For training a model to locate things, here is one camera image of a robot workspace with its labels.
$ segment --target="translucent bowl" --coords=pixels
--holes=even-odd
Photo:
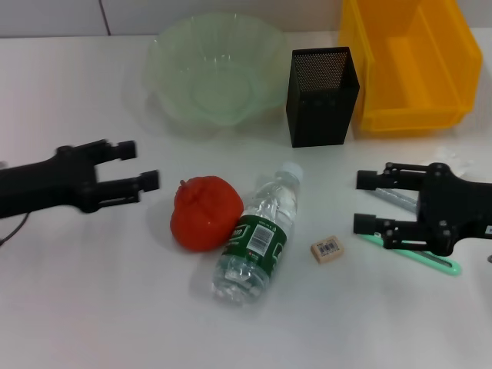
[[[230,126],[285,103],[290,63],[275,27],[209,13],[171,26],[151,43],[144,83],[174,119]]]

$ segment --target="bottle cap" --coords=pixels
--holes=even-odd
[[[304,172],[300,165],[293,163],[292,161],[286,161],[282,164],[278,171],[286,171],[287,173],[295,176],[299,182],[302,182],[302,178],[304,177]]]

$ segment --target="mesh pencil cup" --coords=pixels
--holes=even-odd
[[[342,145],[358,92],[349,48],[294,50],[287,99],[292,147]]]

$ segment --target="green bottle label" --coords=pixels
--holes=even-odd
[[[271,277],[286,241],[287,235],[274,222],[256,215],[243,215],[222,254],[245,258]]]

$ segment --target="green pen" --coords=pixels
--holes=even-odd
[[[384,241],[381,237],[370,236],[368,234],[359,234],[364,240],[370,241],[373,244],[377,244],[381,247],[384,246]],[[427,251],[409,251],[409,250],[392,250],[393,252],[403,255],[406,258],[414,259],[419,263],[427,265],[443,273],[453,275],[454,277],[461,274],[461,266],[456,262],[448,258],[442,258],[436,256]]]

